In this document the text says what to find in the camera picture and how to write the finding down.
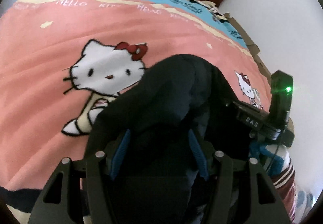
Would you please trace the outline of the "blue gloved hand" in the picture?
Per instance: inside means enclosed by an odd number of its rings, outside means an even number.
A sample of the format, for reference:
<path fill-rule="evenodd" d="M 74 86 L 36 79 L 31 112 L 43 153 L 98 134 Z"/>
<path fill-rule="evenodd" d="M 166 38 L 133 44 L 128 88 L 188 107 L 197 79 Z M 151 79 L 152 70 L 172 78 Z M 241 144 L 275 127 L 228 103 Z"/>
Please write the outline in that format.
<path fill-rule="evenodd" d="M 259 160 L 270 177 L 280 175 L 291 161 L 286 146 L 259 142 L 250 145 L 249 157 Z"/>

